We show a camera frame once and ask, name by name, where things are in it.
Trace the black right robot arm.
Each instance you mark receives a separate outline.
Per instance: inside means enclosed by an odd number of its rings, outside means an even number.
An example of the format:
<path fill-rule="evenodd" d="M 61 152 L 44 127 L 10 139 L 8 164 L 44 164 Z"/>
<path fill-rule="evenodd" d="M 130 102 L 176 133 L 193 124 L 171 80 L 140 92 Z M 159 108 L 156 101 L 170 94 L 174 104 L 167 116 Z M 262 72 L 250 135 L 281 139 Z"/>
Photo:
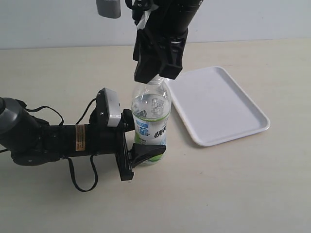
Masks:
<path fill-rule="evenodd" d="M 137 27 L 134 80 L 148 83 L 156 75 L 176 79 L 183 68 L 188 26 L 202 1 L 127 0 L 125 3 Z"/>

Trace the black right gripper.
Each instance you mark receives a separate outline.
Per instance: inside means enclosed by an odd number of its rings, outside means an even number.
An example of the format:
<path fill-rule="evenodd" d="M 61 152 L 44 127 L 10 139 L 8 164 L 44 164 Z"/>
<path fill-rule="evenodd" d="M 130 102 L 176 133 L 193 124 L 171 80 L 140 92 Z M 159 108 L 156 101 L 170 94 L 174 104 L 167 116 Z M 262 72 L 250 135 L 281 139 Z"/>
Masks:
<path fill-rule="evenodd" d="M 135 82 L 148 83 L 157 74 L 175 80 L 183 69 L 188 32 L 187 27 L 178 28 L 176 32 L 160 32 L 148 27 L 138 29 L 133 51 L 133 60 L 138 62 Z"/>

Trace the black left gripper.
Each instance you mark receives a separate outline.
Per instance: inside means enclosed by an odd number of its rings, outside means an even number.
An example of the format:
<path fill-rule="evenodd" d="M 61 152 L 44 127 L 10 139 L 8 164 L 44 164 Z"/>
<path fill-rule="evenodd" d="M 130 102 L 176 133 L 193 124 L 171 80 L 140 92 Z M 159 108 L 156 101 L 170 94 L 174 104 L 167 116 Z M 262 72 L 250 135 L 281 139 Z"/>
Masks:
<path fill-rule="evenodd" d="M 98 155 L 114 154 L 121 180 L 130 181 L 134 176 L 132 168 L 163 154 L 166 146 L 134 143 L 128 152 L 125 133 L 135 129 L 132 111 L 124 109 L 118 126 L 107 127 L 100 116 L 100 111 L 104 109 L 103 100 L 103 90 L 100 90 L 96 96 L 96 107 L 89 118 L 90 142 Z"/>

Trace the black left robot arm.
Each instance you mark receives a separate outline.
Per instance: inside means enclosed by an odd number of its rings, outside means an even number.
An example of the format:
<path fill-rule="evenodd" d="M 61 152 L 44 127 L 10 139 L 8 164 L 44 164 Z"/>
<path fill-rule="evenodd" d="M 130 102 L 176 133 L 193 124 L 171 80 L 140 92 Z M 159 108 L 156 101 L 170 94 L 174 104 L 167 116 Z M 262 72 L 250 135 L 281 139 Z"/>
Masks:
<path fill-rule="evenodd" d="M 117 93 L 108 88 L 96 96 L 88 124 L 50 125 L 33 116 L 33 110 L 13 98 L 0 100 L 0 143 L 15 164 L 38 166 L 61 159 L 115 155 L 120 178 L 133 178 L 133 168 L 163 154 L 164 145 L 134 144 L 127 147 L 125 134 L 135 128 L 129 109 L 120 109 Z"/>

